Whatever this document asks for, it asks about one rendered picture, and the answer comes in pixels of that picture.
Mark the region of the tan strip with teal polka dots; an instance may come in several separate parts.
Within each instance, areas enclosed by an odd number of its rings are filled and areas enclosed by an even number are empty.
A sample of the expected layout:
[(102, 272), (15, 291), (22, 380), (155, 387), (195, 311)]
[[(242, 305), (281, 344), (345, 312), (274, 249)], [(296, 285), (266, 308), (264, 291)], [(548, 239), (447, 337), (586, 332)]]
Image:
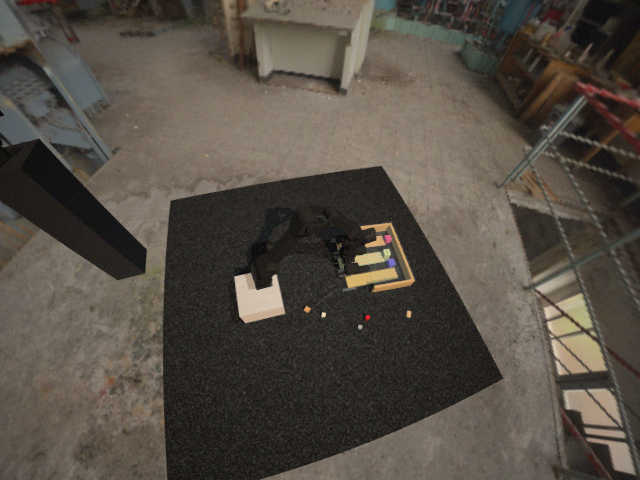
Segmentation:
[[(342, 264), (341, 258), (337, 258), (338, 259), (338, 263), (339, 263), (339, 267), (340, 269), (344, 269), (344, 265), (346, 264)], [(357, 262), (359, 264), (359, 266), (365, 266), (368, 265), (366, 258), (365, 258), (365, 254), (364, 255), (358, 255), (355, 257), (355, 262)], [(353, 263), (355, 263), (353, 262)]]

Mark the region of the yellow crosshatched flat strip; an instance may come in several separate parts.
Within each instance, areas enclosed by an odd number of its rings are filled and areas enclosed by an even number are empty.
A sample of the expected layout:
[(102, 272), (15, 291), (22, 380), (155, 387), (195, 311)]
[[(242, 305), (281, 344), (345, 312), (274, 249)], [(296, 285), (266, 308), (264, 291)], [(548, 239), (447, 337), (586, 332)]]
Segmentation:
[(346, 276), (345, 279), (346, 279), (346, 282), (347, 282), (348, 289), (349, 288), (355, 288), (355, 287), (358, 287), (360, 285), (373, 283), (373, 281), (371, 279), (371, 276), (370, 276), (370, 273)]

